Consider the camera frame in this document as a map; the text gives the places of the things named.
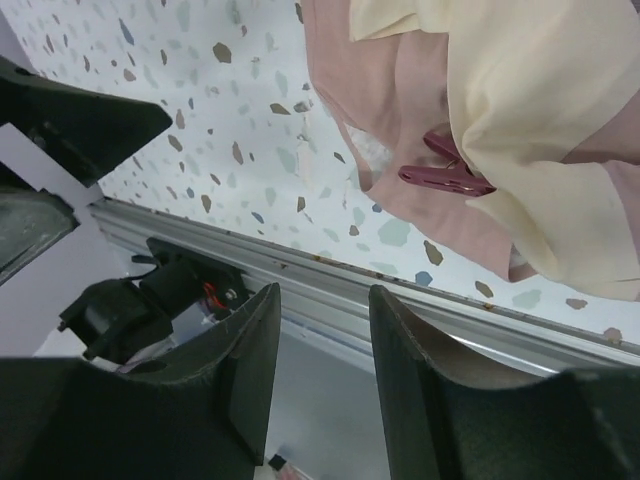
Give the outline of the pink beige underwear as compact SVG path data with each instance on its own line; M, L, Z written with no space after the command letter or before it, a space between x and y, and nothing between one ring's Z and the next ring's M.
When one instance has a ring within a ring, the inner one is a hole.
M305 1L310 80L385 211L499 277L639 297L639 8ZM451 134L495 191L403 181Z

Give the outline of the purple clothespin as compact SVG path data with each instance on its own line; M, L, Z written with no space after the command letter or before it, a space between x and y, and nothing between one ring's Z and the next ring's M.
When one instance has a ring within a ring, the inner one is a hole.
M451 134L428 132L425 145L444 158L444 167L402 166L398 176L406 183L467 197L481 197L495 191L484 177L474 175L462 159Z

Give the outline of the aluminium rail frame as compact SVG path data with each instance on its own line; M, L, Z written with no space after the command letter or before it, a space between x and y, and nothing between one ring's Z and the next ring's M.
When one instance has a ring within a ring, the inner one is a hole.
M112 200L91 205L90 213L111 241L131 250L143 250L150 237L162 239L239 268L253 289L279 283L287 318L353 348L370 346L368 295L380 285L475 351L536 375L639 363L635 346L229 230Z

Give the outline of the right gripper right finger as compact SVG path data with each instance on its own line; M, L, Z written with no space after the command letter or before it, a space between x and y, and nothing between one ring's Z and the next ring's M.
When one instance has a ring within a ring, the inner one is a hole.
M370 332L394 479L635 479L639 371L538 377L422 320L386 288Z

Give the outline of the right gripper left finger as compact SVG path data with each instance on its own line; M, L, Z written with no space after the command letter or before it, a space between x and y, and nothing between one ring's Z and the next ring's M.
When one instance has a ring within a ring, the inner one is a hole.
M250 479L265 458L281 322L269 284L129 372L78 358L1 363L5 479Z

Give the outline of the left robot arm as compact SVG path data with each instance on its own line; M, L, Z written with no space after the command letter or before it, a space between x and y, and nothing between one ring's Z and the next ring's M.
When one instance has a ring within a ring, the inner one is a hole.
M91 187L172 120L156 104L64 85L3 58L1 123ZM78 225L60 196L3 184L1 279L9 280ZM147 245L150 254L132 260L151 271L92 284L61 313L59 331L79 338L85 359L125 364L168 338L173 320L191 305L208 304L224 319L247 300L237 268L165 241L149 239Z

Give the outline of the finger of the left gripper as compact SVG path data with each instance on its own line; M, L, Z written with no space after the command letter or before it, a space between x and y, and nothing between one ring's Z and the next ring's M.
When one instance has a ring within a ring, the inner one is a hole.
M1 165L1 284L80 225L59 195Z
M172 125L154 103L84 90L1 59L1 124L10 124L86 187Z

